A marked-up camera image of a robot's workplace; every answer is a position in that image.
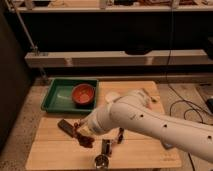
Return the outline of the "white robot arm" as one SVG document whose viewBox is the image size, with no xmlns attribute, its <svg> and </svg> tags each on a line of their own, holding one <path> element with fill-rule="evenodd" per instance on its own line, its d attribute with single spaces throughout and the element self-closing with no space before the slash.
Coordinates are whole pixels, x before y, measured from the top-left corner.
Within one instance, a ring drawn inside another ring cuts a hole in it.
<svg viewBox="0 0 213 171">
<path fill-rule="evenodd" d="M 149 108 L 151 99 L 144 89 L 124 95 L 109 92 L 105 101 L 80 121 L 84 136 L 103 135 L 121 127 L 213 163 L 213 126 L 158 114 Z"/>
</svg>

